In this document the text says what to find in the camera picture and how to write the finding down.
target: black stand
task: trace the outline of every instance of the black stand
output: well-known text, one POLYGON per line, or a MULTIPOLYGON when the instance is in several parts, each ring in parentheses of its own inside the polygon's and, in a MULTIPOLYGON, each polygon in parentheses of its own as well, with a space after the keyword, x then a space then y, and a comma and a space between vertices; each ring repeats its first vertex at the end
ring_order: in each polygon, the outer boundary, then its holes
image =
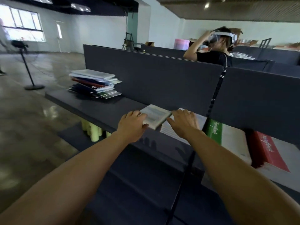
POLYGON ((33 82, 33 79, 32 79, 31 74, 30 74, 30 72, 29 72, 29 69, 28 69, 26 60, 25 60, 24 55, 23 55, 23 50, 22 50, 22 48, 20 48, 20 54, 21 54, 21 56, 22 56, 22 59, 23 59, 23 61, 24 61, 24 64, 25 64, 25 66, 26 66, 28 75, 29 75, 30 80, 31 80, 31 83, 32 83, 32 85, 25 86, 25 87, 24 87, 25 90, 39 90, 39 89, 43 89, 43 88, 45 87, 44 85, 35 85, 35 83, 33 82))

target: window frame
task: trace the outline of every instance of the window frame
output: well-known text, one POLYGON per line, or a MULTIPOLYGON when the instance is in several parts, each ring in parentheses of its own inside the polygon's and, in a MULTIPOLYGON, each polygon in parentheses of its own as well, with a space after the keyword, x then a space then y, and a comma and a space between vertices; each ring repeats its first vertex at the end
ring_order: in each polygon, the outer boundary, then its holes
POLYGON ((44 36, 44 41, 43 42, 46 42, 46 38, 45 38, 45 35, 44 35, 44 32, 43 32, 43 27, 42 27, 42 24, 41 24, 41 20, 40 20, 40 15, 38 12, 33 12, 33 11, 28 11, 28 10, 24 10, 24 9, 19 9, 19 8, 14 8, 14 7, 11 7, 9 5, 6 5, 6 4, 2 4, 1 5, 4 5, 4 6, 7 6, 9 7, 9 10, 10 10, 10 13, 11 13, 11 16, 13 18, 13 23, 15 24, 14 27, 8 27, 8 26, 2 26, 3 28, 11 28, 11 29, 20 29, 20 30, 26 30, 26 31, 40 31, 43 33, 43 36, 44 36), (23 21, 22 21, 22 18, 21 18, 21 15, 20 15, 20 10, 21 11, 26 11, 26 12, 29 12, 31 14, 31 18, 32 18, 32 22, 33 22, 33 25, 34 25, 34 29, 33 28, 27 28, 27 27, 17 27, 17 24, 16 24, 16 21, 15 21, 15 18, 13 16, 13 12, 11 11, 12 9, 16 9, 18 11, 18 14, 19 14, 19 17, 20 17, 20 20, 21 20, 21 23, 22 23, 22 26, 23 25, 23 21), (37 14, 37 17, 38 17, 38 20, 39 20, 39 24, 40 24, 40 30, 39 29, 36 29, 36 25, 35 25, 35 21, 33 19, 33 13, 37 14))

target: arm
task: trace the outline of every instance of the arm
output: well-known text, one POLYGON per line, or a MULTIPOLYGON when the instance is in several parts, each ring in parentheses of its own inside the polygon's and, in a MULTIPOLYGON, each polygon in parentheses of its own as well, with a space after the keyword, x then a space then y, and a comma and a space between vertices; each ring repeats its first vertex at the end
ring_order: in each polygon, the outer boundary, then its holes
POLYGON ((300 206, 270 180, 207 137, 194 113, 168 118, 178 136, 199 155, 215 189, 237 224, 299 224, 300 206))
POLYGON ((196 42, 193 43, 193 45, 191 45, 189 47, 189 49, 186 50, 183 57, 185 59, 197 61, 197 50, 198 50, 199 46, 201 44, 203 44, 204 41, 206 41, 208 39, 208 37, 211 36, 211 34, 213 34, 213 31, 207 31, 206 33, 204 33, 200 38, 198 38, 198 40, 196 42))
POLYGON ((137 141, 147 125, 146 114, 124 115, 116 132, 53 170, 0 215, 3 225, 62 224, 82 210, 96 193, 122 150, 137 141))

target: dark hair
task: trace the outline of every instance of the dark hair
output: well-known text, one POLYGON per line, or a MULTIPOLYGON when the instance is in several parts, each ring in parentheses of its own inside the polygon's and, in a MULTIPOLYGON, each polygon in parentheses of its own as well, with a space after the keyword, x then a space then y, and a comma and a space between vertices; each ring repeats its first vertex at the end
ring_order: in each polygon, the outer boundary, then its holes
MULTIPOLYGON (((229 28, 225 27, 225 26, 220 27, 217 30, 220 31, 220 32, 232 33, 232 31, 229 28)), ((233 50, 232 38, 230 36, 227 36, 227 35, 221 35, 220 37, 225 38, 227 51, 231 52, 233 50)))

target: door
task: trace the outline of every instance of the door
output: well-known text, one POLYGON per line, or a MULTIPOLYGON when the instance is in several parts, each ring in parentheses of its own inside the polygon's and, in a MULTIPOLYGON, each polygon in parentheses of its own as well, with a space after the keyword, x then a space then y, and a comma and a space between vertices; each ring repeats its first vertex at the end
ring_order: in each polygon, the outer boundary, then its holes
POLYGON ((67 25, 61 21, 55 21, 57 26, 57 42, 60 52, 71 52, 67 25))

